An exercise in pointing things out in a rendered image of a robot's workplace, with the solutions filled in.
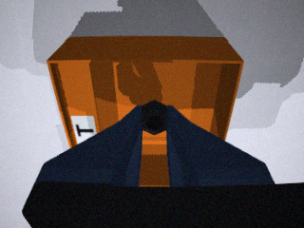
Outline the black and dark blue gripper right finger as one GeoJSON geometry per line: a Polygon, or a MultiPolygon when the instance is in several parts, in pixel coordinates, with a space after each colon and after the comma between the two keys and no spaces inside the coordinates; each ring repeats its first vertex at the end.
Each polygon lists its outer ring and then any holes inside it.
{"type": "Polygon", "coordinates": [[[172,105],[166,151],[170,186],[275,184],[265,162],[190,122],[172,105]]]}

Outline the orange three-compartment tray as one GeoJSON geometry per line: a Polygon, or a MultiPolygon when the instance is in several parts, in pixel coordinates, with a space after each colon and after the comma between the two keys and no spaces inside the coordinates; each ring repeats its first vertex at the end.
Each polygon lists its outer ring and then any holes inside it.
{"type": "MultiPolygon", "coordinates": [[[[225,37],[198,36],[68,37],[47,59],[69,148],[154,100],[226,140],[243,63],[225,37]]],[[[166,130],[142,131],[139,186],[170,186],[166,130]]]]}

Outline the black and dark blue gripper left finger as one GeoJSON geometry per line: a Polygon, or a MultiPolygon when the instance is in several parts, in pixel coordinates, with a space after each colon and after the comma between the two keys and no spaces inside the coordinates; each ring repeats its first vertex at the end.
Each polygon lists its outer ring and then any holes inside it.
{"type": "Polygon", "coordinates": [[[61,181],[139,186],[142,111],[141,105],[135,106],[117,123],[46,161],[34,184],[61,181]]]}

